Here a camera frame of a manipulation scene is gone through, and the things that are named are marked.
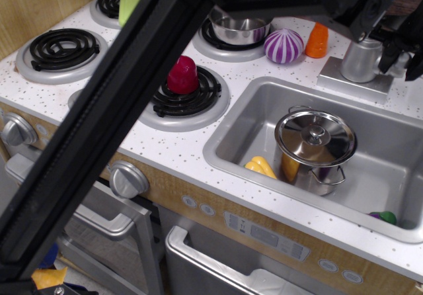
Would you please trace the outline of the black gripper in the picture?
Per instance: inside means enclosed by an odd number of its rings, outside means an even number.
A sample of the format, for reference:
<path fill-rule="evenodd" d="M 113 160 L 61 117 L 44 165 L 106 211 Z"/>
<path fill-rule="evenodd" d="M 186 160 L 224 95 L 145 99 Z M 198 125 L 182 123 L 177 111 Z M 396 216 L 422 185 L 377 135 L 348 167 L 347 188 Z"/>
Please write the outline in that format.
<path fill-rule="evenodd" d="M 405 81 L 422 76 L 422 0 L 394 0 L 370 38 L 383 43 L 378 68 L 386 71 L 400 53 L 412 52 L 415 55 L 407 67 Z"/>

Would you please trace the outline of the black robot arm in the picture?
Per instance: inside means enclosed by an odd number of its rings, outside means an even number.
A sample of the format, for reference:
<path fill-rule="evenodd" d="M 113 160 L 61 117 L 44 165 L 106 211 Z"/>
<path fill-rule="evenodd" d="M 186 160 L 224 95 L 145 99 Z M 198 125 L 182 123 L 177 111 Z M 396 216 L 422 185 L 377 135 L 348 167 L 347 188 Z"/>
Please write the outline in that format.
<path fill-rule="evenodd" d="M 305 15 L 347 38 L 393 0 L 141 0 L 1 216 L 1 283 L 28 282 L 212 7 L 234 17 Z"/>

